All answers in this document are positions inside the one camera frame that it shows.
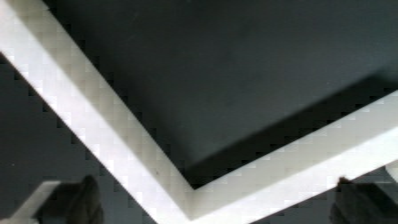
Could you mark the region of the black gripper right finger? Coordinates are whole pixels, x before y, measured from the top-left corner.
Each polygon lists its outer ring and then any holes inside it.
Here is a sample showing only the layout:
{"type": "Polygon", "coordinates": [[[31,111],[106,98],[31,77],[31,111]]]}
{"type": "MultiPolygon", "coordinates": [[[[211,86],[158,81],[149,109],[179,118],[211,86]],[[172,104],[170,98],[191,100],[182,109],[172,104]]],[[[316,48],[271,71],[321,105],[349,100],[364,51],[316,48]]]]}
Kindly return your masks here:
{"type": "Polygon", "coordinates": [[[330,224],[398,224],[398,183],[339,179],[330,224]]]}

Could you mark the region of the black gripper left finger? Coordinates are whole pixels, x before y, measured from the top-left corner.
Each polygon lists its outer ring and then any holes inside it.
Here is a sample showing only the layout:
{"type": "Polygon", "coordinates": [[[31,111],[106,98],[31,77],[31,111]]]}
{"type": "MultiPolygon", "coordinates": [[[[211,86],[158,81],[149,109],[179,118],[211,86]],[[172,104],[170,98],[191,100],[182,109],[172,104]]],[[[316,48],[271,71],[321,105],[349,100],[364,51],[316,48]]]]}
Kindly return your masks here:
{"type": "Polygon", "coordinates": [[[56,186],[35,218],[39,224],[104,224],[99,187],[92,176],[56,186]]]}

